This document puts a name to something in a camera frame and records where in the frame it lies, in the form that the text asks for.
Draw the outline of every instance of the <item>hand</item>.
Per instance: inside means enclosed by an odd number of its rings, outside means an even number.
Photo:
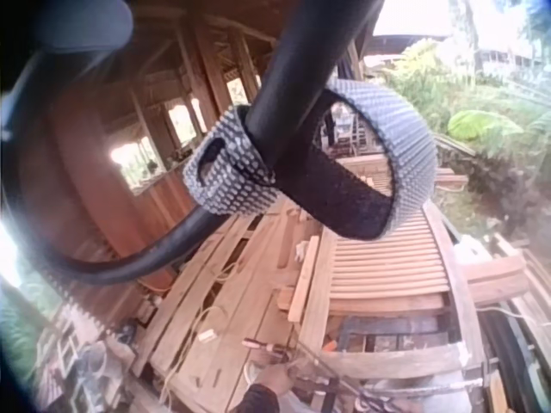
[[[304,359],[298,359],[287,364],[267,366],[258,374],[255,384],[264,385],[276,396],[282,396],[293,388],[296,373],[304,363]]]

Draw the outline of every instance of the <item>black hose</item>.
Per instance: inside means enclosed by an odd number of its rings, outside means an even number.
[[[251,140],[267,165],[273,166],[285,151],[318,99],[337,60],[369,18],[376,3],[373,0],[301,1],[282,35],[263,87],[245,120]],[[30,79],[22,91],[22,102],[38,101],[40,105],[29,107],[38,106],[43,110],[59,90],[47,96],[40,94],[45,99],[40,101],[28,86],[42,88],[42,83],[49,80],[44,77],[44,71],[37,72],[40,76]],[[114,284],[148,275],[186,256],[227,219],[227,216],[212,215],[198,206],[156,243],[120,260],[82,262],[60,254],[34,233],[26,219],[17,160],[29,121],[35,119],[37,113],[23,105],[14,108],[17,108],[11,123],[15,126],[14,133],[3,145],[2,154],[7,224],[25,252],[44,262],[56,274],[91,284]]]

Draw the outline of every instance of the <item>bucket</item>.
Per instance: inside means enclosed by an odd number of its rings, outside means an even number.
[[[96,379],[122,377],[122,363],[105,345],[105,342],[95,342],[90,345],[88,353],[88,367]]]

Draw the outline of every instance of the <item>dark sleeve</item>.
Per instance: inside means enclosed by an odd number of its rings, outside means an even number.
[[[264,385],[252,385],[232,413],[279,413],[277,396]]]

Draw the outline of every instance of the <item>black tube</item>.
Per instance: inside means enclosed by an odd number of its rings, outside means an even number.
[[[369,18],[374,3],[373,0],[301,2],[283,33],[263,87],[245,120],[248,133],[267,165],[275,164],[285,151],[319,97],[337,60]],[[32,90],[27,89],[27,92],[30,93],[27,96],[32,96]],[[19,110],[19,119],[22,116],[25,120],[33,119],[24,108]],[[16,123],[27,127],[31,122]],[[3,195],[12,218],[9,227],[27,253],[58,274],[93,284],[113,284],[148,275],[179,256],[187,255],[227,219],[227,216],[212,215],[197,207],[165,237],[118,261],[81,262],[63,256],[37,237],[26,221],[16,161],[20,146],[17,139],[24,136],[22,129],[14,133],[15,142],[3,148],[3,160],[8,163],[4,164]]]
[[[303,0],[283,32],[245,126],[268,166],[285,151],[376,0]]]

